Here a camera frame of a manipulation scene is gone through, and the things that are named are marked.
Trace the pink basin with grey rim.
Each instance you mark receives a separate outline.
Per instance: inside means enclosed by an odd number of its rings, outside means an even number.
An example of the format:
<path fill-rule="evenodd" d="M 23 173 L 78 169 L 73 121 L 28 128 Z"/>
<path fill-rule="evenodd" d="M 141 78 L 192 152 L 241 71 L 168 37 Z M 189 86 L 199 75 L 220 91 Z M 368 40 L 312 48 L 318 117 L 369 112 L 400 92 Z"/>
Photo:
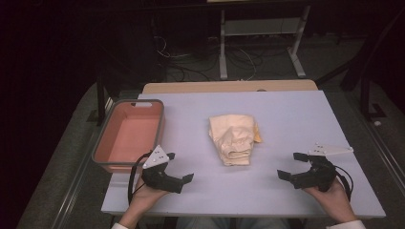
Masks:
<path fill-rule="evenodd" d="M 130 173 L 144 154 L 161 143 L 164 105 L 158 99 L 123 99 L 102 125 L 92 160 L 109 173 Z"/>

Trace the white metal stand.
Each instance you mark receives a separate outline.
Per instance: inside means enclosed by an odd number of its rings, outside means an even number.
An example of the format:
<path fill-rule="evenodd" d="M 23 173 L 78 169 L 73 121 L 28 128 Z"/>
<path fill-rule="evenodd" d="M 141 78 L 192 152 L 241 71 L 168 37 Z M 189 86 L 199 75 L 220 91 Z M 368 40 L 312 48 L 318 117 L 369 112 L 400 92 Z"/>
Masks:
<path fill-rule="evenodd" d="M 301 39 L 308 21 L 311 6 L 305 6 L 300 17 L 279 17 L 266 19 L 235 19 L 227 20 L 225 11 L 221 11 L 220 28 L 220 78 L 227 80 L 225 55 L 225 39 L 230 36 L 244 35 L 282 35 L 293 34 L 294 42 L 287 48 L 288 56 L 299 78 L 305 78 L 306 73 L 297 55 Z"/>

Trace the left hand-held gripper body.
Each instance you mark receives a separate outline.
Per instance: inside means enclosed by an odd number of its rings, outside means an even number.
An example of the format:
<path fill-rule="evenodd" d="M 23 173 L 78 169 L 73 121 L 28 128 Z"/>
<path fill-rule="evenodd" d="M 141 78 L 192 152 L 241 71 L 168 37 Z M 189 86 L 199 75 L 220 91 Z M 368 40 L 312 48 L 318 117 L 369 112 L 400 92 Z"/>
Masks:
<path fill-rule="evenodd" d="M 161 146 L 157 145 L 142 165 L 141 178 L 153 189 L 179 194 L 184 185 L 181 178 L 170 177 L 165 173 L 170 161 Z"/>

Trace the black metal stand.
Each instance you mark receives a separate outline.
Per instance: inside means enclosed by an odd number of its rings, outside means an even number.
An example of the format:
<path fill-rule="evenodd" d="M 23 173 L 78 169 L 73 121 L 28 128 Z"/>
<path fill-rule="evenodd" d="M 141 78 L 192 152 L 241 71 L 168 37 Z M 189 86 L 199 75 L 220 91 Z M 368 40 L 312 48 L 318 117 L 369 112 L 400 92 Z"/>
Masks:
<path fill-rule="evenodd" d="M 343 91 L 352 91 L 360 83 L 360 112 L 367 120 L 385 114 L 372 104 L 371 83 L 377 83 L 405 114 L 405 5 L 389 14 L 384 26 L 373 31 L 357 55 L 335 70 L 315 80 L 320 86 L 341 72 Z"/>
<path fill-rule="evenodd" d="M 125 86 L 130 84 L 131 70 L 104 47 L 95 48 L 94 68 L 96 72 L 97 125 L 106 116 L 109 97 L 119 97 Z"/>

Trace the person's left hand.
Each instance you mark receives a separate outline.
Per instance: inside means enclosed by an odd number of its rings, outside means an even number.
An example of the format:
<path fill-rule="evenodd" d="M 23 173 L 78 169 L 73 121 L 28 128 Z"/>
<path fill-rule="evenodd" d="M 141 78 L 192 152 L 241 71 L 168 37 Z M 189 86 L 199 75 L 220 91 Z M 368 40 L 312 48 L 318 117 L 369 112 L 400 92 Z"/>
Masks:
<path fill-rule="evenodd" d="M 137 214 L 144 214 L 167 194 L 167 191 L 157 190 L 147 186 L 140 177 L 137 181 L 136 192 L 133 194 L 129 210 Z"/>

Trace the person's right hand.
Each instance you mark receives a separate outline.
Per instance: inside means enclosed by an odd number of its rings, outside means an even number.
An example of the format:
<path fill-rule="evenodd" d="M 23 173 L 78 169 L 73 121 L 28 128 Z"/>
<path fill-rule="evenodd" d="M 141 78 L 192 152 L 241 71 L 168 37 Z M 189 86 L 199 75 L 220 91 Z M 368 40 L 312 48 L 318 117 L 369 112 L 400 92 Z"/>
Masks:
<path fill-rule="evenodd" d="M 316 199 L 322 209 L 337 223 L 357 220 L 345 189 L 337 178 L 326 192 L 321 192 L 315 187 L 305 188 L 304 192 Z"/>

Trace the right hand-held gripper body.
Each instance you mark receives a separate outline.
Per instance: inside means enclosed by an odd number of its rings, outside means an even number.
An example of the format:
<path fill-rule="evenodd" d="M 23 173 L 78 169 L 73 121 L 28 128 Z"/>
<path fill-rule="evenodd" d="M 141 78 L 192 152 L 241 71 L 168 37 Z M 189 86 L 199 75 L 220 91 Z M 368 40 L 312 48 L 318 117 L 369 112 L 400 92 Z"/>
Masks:
<path fill-rule="evenodd" d="M 306 153 L 309 156 L 310 168 L 307 172 L 291 175 L 291 183 L 296 189 L 317 187 L 321 192 L 329 190 L 334 179 L 338 177 L 343 183 L 346 193 L 353 189 L 352 177 L 343 168 L 334 165 L 327 156 L 352 153 L 351 146 L 340 147 L 328 144 L 315 143 Z"/>

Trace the beige garment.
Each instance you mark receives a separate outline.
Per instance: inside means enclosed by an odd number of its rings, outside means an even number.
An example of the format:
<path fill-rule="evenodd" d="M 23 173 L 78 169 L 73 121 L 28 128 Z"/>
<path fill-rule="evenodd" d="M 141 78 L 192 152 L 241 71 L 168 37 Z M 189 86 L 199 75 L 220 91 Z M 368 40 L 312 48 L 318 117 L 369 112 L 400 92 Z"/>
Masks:
<path fill-rule="evenodd" d="M 224 114 L 208 118 L 209 136 L 225 166 L 247 166 L 255 143 L 260 143 L 259 126 L 252 115 Z"/>

